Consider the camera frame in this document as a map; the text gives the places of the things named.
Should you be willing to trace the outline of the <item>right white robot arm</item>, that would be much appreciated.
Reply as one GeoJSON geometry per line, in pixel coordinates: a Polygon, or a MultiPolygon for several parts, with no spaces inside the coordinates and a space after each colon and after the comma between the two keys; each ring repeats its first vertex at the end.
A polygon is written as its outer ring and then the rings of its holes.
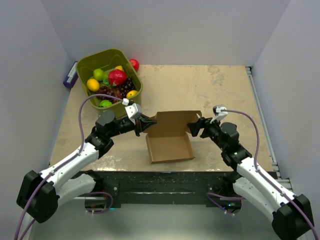
{"type": "Polygon", "coordinates": [[[237,194],[249,201],[270,220],[282,240],[296,240],[315,230],[309,199],[285,188],[257,163],[240,144],[235,124],[201,117],[187,126],[192,136],[210,138],[221,149],[223,161],[233,169],[233,179],[222,185],[227,196],[237,194]]]}

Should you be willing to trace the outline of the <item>brown cardboard box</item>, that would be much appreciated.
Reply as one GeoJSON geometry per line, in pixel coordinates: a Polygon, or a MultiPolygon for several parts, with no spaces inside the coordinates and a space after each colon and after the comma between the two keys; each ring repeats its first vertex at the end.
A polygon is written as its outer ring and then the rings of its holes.
{"type": "Polygon", "coordinates": [[[200,110],[159,111],[152,118],[156,124],[146,133],[146,144],[152,164],[193,160],[195,154],[189,138],[188,123],[195,123],[200,110]]]}

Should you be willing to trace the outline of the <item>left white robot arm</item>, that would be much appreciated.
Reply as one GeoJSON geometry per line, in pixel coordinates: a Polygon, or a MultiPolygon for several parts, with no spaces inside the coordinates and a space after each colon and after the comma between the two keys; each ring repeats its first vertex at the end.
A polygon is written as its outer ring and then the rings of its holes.
{"type": "Polygon", "coordinates": [[[74,197],[90,193],[99,196],[104,184],[87,173],[74,178],[81,169],[105,155],[114,145],[113,137],[133,131],[136,136],[156,124],[156,120],[142,114],[130,105],[125,107],[126,116],[116,118],[112,110],[103,111],[88,137],[80,146],[59,163],[40,172],[25,174],[16,203],[22,208],[21,219],[29,214],[38,223],[44,223],[58,207],[74,197]]]}

